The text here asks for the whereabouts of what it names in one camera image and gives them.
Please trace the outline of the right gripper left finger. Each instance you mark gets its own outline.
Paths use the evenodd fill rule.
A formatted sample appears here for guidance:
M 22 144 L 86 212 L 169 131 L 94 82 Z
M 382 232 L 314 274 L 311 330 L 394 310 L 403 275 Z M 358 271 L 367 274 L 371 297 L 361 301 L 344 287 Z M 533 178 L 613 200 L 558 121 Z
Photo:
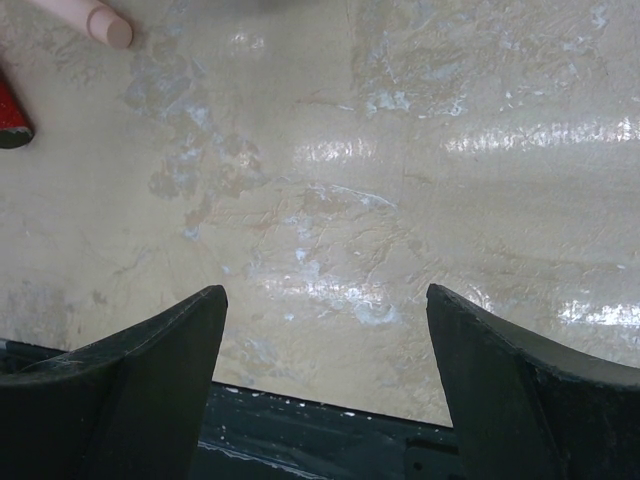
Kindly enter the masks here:
M 208 286 L 73 351 L 3 340 L 2 477 L 187 478 L 227 308 Z

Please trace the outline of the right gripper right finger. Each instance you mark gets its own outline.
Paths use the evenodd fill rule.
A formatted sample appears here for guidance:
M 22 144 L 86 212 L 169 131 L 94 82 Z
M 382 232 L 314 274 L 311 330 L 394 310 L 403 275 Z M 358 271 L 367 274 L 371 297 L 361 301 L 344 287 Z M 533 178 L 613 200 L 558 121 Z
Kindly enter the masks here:
M 448 288 L 428 327 L 469 479 L 636 479 L 639 371 L 506 321 Z

